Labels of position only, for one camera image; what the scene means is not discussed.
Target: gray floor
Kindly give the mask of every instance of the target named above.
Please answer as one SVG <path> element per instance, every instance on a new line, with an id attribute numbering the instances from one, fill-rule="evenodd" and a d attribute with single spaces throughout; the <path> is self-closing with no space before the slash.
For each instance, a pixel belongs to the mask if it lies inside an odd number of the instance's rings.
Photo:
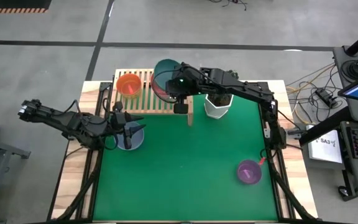
<path id="1" fill-rule="evenodd" d="M 335 46 L 358 38 L 358 0 L 247 2 L 244 12 L 241 5 L 207 0 L 116 0 L 104 41 Z M 96 41 L 107 3 L 53 0 L 47 14 L 0 15 L 0 40 Z M 11 162 L 0 190 L 0 217 L 8 223 L 46 219 L 67 145 L 58 131 L 20 121 L 17 111 L 25 99 L 64 109 L 79 98 L 92 53 L 92 47 L 0 45 L 0 140 L 32 151 L 28 161 Z M 93 80 L 110 80 L 116 68 L 152 68 L 163 58 L 286 83 L 333 61 L 330 52 L 102 48 Z M 315 84 L 327 80 L 323 75 Z M 315 109 L 307 110 L 316 120 Z M 358 223 L 358 198 L 345 203 L 336 193 L 338 170 L 308 165 L 308 175 L 320 218 Z"/>

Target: desk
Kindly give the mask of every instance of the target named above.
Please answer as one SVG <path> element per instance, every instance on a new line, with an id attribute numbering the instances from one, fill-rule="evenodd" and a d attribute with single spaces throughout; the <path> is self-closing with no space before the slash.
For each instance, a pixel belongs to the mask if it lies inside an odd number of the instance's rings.
<path id="1" fill-rule="evenodd" d="M 275 93 L 275 98 L 278 100 L 279 110 L 287 117 L 292 119 L 291 108 L 285 89 L 283 80 L 262 80 L 258 82 L 267 82 L 271 91 Z M 94 113 L 96 102 L 99 94 L 99 86 L 101 82 L 84 82 L 83 89 L 80 97 L 80 107 L 84 112 Z M 293 128 L 293 125 L 288 122 L 283 116 L 279 116 L 280 124 L 285 129 Z M 289 144 L 298 145 L 296 140 L 288 140 Z M 79 148 L 76 141 L 72 141 L 68 145 L 67 153 Z M 52 201 L 50 218 L 59 217 L 69 206 L 71 201 L 75 198 L 81 187 L 81 181 L 85 166 L 87 151 L 80 150 L 70 157 L 63 164 L 62 173 L 58 180 L 57 191 Z M 288 176 L 289 186 L 291 191 L 295 194 L 302 206 L 313 216 L 317 217 L 316 207 L 314 205 L 313 195 L 311 193 L 308 175 L 306 173 L 306 167 L 303 162 L 303 156 L 299 149 L 288 147 L 283 151 L 283 158 L 285 161 L 285 168 Z M 88 191 L 85 197 L 83 216 L 88 214 L 88 206 L 90 202 L 91 189 Z M 286 199 L 281 190 L 279 190 L 281 208 L 283 210 L 283 216 L 289 217 L 288 209 L 286 205 Z"/>

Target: green mat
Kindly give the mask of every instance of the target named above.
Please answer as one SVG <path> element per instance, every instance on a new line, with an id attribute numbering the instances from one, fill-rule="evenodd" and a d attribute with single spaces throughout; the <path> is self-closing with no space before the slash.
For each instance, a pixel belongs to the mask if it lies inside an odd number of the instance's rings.
<path id="1" fill-rule="evenodd" d="M 257 104 L 234 98 L 215 120 L 203 103 L 194 97 L 192 127 L 187 116 L 144 116 L 140 148 L 104 151 L 94 220 L 277 220 L 267 163 L 256 185 L 236 175 L 242 160 L 258 162 L 264 148 Z"/>

